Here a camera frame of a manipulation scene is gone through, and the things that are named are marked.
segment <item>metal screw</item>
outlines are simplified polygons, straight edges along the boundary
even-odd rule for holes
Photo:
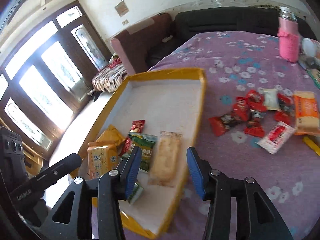
[[[74,180],[74,182],[76,184],[80,184],[80,183],[82,183],[82,181],[83,181],[83,179],[81,177],[76,177],[75,180]]]
[[[213,175],[213,176],[219,176],[219,175],[220,175],[220,171],[218,171],[218,170],[212,170],[212,171],[211,171],[211,175]]]
[[[252,178],[252,177],[246,177],[245,180],[246,180],[246,182],[251,183],[251,184],[255,182],[254,178]]]
[[[110,176],[116,176],[116,175],[118,175],[118,171],[117,170],[109,171],[109,175]]]

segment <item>white and red candy package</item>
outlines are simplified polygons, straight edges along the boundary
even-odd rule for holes
[[[295,128],[284,122],[279,122],[264,138],[257,142],[267,152],[275,154],[281,146],[293,135]]]

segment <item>pile of candy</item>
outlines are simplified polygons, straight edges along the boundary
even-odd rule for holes
[[[245,97],[236,98],[230,113],[209,118],[209,122],[216,136],[224,134],[241,122],[246,122],[244,133],[262,138],[265,131],[261,121],[267,110],[276,110],[274,119],[290,125],[292,105],[292,100],[277,93],[276,89],[263,89],[261,94],[250,90]]]

